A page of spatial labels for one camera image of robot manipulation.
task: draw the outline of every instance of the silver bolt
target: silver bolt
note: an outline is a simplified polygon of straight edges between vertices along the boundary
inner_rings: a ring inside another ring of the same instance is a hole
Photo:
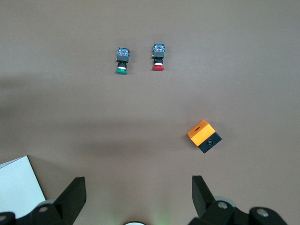
[[[5,215],[0,216],[0,222],[4,220],[6,220],[6,216]]]
[[[48,207],[44,206],[44,207],[40,208],[38,210],[38,212],[46,212],[47,210],[48,210]]]
[[[267,213],[267,211],[266,211],[266,210],[263,210],[263,209],[258,209],[256,212],[257,212],[260,216],[262,216],[262,217],[268,217],[268,216],[269,216],[268,213]]]
[[[224,210],[228,208],[225,202],[219,202],[217,205],[219,208]]]

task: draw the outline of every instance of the screw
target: screw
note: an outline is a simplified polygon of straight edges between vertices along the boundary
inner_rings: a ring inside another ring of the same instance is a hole
[[[262,216],[262,217],[268,217],[268,216],[269,216],[268,213],[267,213],[267,211],[266,211],[266,210],[263,210],[263,209],[258,209],[256,212],[257,212],[260,216]]]
[[[212,141],[212,140],[209,140],[208,142],[207,142],[207,145],[208,146],[212,146],[214,144],[214,142]]]
[[[44,207],[40,208],[38,210],[38,212],[46,212],[47,210],[48,210],[48,207],[44,206]]]
[[[217,205],[219,208],[224,210],[228,208],[225,202],[219,202]]]
[[[6,216],[5,215],[0,216],[0,222],[4,220],[6,220]]]

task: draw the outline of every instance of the orange and black block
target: orange and black block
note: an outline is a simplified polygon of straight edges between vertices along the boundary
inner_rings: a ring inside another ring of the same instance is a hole
[[[203,153],[214,147],[222,138],[205,120],[200,121],[187,135]]]

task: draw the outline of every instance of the gray surface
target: gray surface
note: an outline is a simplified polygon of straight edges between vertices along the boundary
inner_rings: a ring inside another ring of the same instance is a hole
[[[298,0],[1,1],[0,163],[30,155],[49,199],[85,176],[76,225],[187,224],[192,175],[243,211],[298,224],[299,11]],[[128,75],[115,73],[119,46]],[[206,154],[187,136],[202,119],[223,138]]]

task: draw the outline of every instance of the orange block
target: orange block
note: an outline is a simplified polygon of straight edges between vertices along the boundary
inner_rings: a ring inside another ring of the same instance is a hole
[[[195,143],[195,145],[201,145],[205,140],[211,137],[216,131],[205,120],[200,121],[194,126],[187,135]]]

